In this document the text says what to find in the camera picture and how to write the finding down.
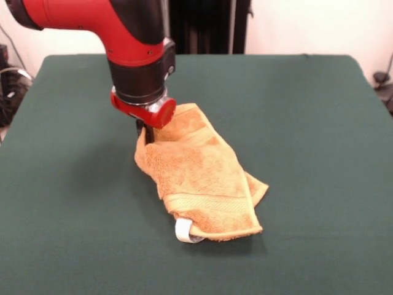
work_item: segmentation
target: folded towel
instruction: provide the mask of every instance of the folded towel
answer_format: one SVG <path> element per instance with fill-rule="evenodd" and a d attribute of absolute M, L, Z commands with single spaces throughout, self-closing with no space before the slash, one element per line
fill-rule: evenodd
<path fill-rule="evenodd" d="M 154 136 L 146 144 L 142 130 L 134 158 L 155 181 L 180 241 L 227 241 L 262 232 L 254 207 L 268 185 L 243 170 L 196 104 L 177 106 L 172 121 Z"/>

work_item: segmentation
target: dark background equipment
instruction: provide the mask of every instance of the dark background equipment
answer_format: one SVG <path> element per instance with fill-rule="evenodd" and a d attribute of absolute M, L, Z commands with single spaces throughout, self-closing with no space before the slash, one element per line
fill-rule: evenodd
<path fill-rule="evenodd" d="M 393 83 L 388 83 L 391 79 L 389 73 L 392 69 L 393 53 L 389 60 L 386 72 L 378 71 L 374 73 L 374 81 L 376 83 L 375 92 L 380 100 L 385 104 L 387 110 L 393 116 Z"/>
<path fill-rule="evenodd" d="M 177 54 L 244 54 L 251 0 L 163 0 Z"/>
<path fill-rule="evenodd" d="M 0 44 L 0 128 L 8 127 L 25 97 L 30 81 L 8 64 L 8 49 Z"/>

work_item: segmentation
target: black cable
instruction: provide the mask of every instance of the black cable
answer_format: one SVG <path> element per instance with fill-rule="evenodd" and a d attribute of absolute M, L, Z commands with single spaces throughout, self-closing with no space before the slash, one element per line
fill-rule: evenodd
<path fill-rule="evenodd" d="M 21 59 L 19 52 L 17 50 L 17 47 L 14 44 L 14 41 L 12 40 L 12 38 L 7 34 L 7 32 L 5 31 L 5 29 L 2 27 L 2 25 L 0 24 L 0 31 L 2 31 L 2 33 L 6 36 L 6 38 L 10 41 L 12 48 L 14 48 L 15 53 L 17 54 L 18 59 L 20 60 L 20 63 L 22 65 L 22 67 L 24 67 L 25 69 L 25 63 L 23 62 L 23 60 Z"/>
<path fill-rule="evenodd" d="M 392 56 L 391 56 L 391 60 L 390 60 L 390 62 L 389 62 L 389 66 L 387 67 L 386 74 L 389 74 L 389 73 L 390 73 L 391 68 L 392 68 L 392 63 L 393 63 L 393 53 L 392 53 Z"/>

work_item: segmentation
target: green tablecloth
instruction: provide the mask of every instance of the green tablecloth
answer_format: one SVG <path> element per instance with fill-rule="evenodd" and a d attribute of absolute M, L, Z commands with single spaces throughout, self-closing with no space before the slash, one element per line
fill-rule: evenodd
<path fill-rule="evenodd" d="M 168 79 L 270 190 L 181 243 L 103 55 L 49 57 L 0 148 L 0 294 L 393 294 L 393 122 L 349 57 L 179 56 Z"/>

